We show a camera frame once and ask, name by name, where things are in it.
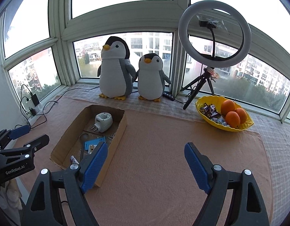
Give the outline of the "grey spoon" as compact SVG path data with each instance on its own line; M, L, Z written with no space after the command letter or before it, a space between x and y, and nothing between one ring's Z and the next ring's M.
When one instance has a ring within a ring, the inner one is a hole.
M80 160L82 161L83 156L84 156L84 143L85 141L88 140L88 134L87 133L83 133L80 135L79 137L80 143L81 143L81 152L80 152Z

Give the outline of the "blue phone stand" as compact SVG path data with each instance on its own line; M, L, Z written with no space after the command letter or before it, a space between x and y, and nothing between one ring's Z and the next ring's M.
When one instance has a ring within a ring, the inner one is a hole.
M90 145L94 145L94 147L96 148L96 146L100 142L106 142L106 138L105 137L99 137L99 138L96 138L96 139L85 141L84 149L88 152L88 148L89 148Z

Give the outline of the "white plug-in device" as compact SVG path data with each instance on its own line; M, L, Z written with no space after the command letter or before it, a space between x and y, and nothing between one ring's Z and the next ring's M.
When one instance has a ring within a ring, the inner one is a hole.
M111 127L112 123L112 115L107 112L102 112L95 116L95 123L91 129L103 133Z

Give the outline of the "small white adapter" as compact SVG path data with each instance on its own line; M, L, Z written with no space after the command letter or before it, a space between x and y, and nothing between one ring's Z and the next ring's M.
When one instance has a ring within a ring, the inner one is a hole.
M71 164L79 164L78 160L75 158L74 155L70 157Z

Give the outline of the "wooden clothespin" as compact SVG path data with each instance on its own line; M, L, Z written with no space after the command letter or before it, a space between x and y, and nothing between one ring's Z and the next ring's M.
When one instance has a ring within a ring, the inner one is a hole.
M94 145L90 145L88 148L88 154L91 154L94 149L95 149Z

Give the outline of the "white power strip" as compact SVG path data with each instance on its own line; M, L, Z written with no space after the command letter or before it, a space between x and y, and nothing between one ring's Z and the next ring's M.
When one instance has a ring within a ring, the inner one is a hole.
M43 105L40 103L38 106L34 106L32 99L23 97L23 106L25 108L25 113L29 121L33 120L35 117L40 117L43 111Z

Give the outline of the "black power adapter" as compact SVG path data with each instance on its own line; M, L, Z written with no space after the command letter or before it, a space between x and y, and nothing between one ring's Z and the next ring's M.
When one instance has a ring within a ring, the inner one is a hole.
M34 104L35 107L40 104L36 93L31 94L31 99L32 99L32 103Z

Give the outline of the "open cardboard box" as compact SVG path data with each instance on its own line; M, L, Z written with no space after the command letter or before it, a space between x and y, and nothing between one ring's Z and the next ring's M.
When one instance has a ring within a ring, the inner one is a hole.
M113 123L107 131L100 134L91 128L95 124L95 116L102 112L110 113ZM78 114L61 136L61 139L51 152L50 159L60 168L66 169L70 166L70 156L73 155L80 161L82 148L80 136L82 134L87 133L89 140L104 136L108 146L108 155L94 183L96 187L101 187L126 126L127 119L124 110L100 105L87 106Z

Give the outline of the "pink blanket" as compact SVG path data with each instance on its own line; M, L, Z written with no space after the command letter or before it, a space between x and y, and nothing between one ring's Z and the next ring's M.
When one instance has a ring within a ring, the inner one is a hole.
M15 146L47 134L49 144L36 153L35 169L21 177L31 190L42 168L58 170L50 155L62 135L87 106L100 104L125 110L127 127L100 188L89 190L87 201L100 225L191 225L204 203L184 157L193 142L199 151L227 170L250 169L262 193L272 225L290 211L290 125L250 113L254 125L233 133L204 121L194 105L103 99L99 90L79 86L58 96L50 112Z

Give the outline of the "wrapped candies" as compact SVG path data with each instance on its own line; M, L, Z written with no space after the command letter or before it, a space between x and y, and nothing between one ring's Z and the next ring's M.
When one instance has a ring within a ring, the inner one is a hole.
M225 118L219 112L217 112L215 105L208 105L204 103L200 107L200 112L213 122L229 127L229 125L225 121Z

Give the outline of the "large plush penguin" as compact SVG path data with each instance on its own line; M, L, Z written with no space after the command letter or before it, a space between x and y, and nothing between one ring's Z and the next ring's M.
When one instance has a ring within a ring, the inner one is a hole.
M110 36L103 45L101 58L98 68L99 97L124 101L131 95L136 78L127 43L118 36Z

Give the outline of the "yellow fruit bowl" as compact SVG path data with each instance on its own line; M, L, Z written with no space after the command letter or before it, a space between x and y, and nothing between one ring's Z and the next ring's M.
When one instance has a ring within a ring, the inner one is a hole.
M197 111L199 112L199 114L201 115L201 117L206 120L206 122L208 122L210 125L218 128L218 129L221 129L221 130L224 130L224 131L229 131L229 132L241 132L241 131L244 131L246 129L248 129L249 127L253 126L254 125L254 121L252 120L252 118L249 116L249 114L247 113L247 121L244 123L244 124L240 124L238 126L237 129L235 128L232 128L232 127L226 127L226 126L223 126L221 124L217 124L215 122L213 122L212 120L208 119L205 115L203 115L201 112L200 112L200 107L206 103L208 105L215 105L216 107L216 110L217 112L220 112L220 107L221 107L221 104L223 103L223 101L225 101L227 98L225 97L222 97L222 96L203 96L203 97L200 97L197 102L195 103L195 106L197 108ZM237 103L235 103L235 106L236 108L241 108L241 106Z

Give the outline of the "black tripod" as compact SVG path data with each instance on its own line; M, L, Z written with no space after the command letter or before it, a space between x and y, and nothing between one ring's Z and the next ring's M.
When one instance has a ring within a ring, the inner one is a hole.
M184 86L183 88L181 88L181 91L185 91L189 87L192 87L193 84L197 83L195 89L192 89L191 88L190 95L188 97L187 102L183 106L183 110L186 110L188 108L188 106L190 105L190 103L197 96L197 94L199 93L199 91L201 90L201 88L204 86L204 84L206 82L209 85L211 94L212 95L215 95L211 81L214 81L215 82L215 79L216 78L217 77L214 75L214 67L207 66L207 67L204 68L204 73L203 74L201 74L200 76L198 76L197 78L195 78L193 81L191 81L189 84L187 84L186 86Z

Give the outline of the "small plush penguin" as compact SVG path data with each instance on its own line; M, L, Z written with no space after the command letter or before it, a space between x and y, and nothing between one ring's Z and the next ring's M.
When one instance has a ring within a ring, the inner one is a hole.
M145 54L139 59L136 79L140 100L160 102L165 82L171 84L170 78L163 71L162 59L155 53Z

